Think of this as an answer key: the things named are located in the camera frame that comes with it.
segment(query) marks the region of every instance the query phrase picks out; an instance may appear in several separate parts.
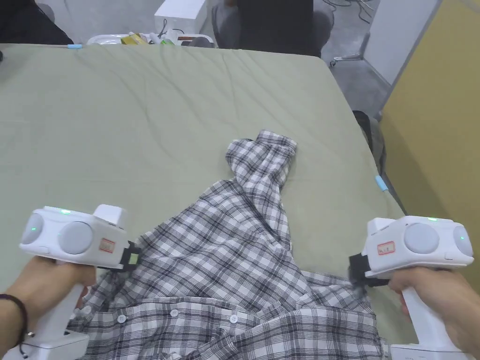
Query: human hand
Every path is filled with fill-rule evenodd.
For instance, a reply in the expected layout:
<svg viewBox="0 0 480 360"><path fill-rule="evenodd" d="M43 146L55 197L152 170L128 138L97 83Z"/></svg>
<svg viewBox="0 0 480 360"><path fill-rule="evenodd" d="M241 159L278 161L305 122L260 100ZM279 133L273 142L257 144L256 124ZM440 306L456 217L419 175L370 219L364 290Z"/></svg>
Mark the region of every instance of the human hand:
<svg viewBox="0 0 480 360"><path fill-rule="evenodd" d="M480 297L463 276L414 267L396 271L389 287L399 294L413 287L422 301L441 316L455 346L480 359ZM409 316L403 296L401 302L403 313Z"/></svg>
<svg viewBox="0 0 480 360"><path fill-rule="evenodd" d="M91 286L96 281L95 268L35 256L25 266L14 284L6 291L20 299L27 309L29 327L62 301L76 284ZM82 297L87 294L84 288Z"/></svg>

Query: white partition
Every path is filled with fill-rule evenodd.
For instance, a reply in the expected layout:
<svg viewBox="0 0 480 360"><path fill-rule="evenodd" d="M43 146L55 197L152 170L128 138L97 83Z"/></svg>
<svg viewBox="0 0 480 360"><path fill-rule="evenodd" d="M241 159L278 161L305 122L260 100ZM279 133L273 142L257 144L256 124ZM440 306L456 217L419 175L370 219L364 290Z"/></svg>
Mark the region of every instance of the white partition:
<svg viewBox="0 0 480 360"><path fill-rule="evenodd" d="M381 0L364 59L393 84L442 0Z"/></svg>

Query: shirt button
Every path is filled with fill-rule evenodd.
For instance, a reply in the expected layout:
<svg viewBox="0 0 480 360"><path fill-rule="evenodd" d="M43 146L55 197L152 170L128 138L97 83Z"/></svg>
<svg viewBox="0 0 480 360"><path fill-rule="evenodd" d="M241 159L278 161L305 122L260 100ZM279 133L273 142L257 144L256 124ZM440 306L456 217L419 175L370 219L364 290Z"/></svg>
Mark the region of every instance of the shirt button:
<svg viewBox="0 0 480 360"><path fill-rule="evenodd" d="M85 306L83 309L82 309L82 312L85 314L85 315L88 315L89 313L92 312L92 307L87 305Z"/></svg>

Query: shirt sleeve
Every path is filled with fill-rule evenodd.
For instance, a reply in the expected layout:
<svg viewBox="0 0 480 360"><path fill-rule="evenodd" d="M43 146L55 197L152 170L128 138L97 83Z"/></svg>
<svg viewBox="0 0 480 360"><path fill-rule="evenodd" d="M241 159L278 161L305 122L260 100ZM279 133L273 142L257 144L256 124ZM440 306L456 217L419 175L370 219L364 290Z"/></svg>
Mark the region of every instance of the shirt sleeve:
<svg viewBox="0 0 480 360"><path fill-rule="evenodd" d="M241 139L232 142L226 155L235 180L278 237L280 245L288 250L290 234L280 191L296 148L295 141L262 130L255 141Z"/></svg>

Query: blue tag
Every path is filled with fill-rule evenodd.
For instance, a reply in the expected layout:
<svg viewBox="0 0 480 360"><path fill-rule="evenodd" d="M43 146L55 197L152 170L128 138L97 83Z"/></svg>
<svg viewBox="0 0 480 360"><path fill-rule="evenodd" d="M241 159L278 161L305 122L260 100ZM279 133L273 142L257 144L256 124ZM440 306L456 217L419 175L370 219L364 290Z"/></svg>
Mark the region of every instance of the blue tag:
<svg viewBox="0 0 480 360"><path fill-rule="evenodd" d="M375 176L375 181L377 182L378 187L382 191L388 190L387 185L385 184L385 181L382 179L380 175Z"/></svg>

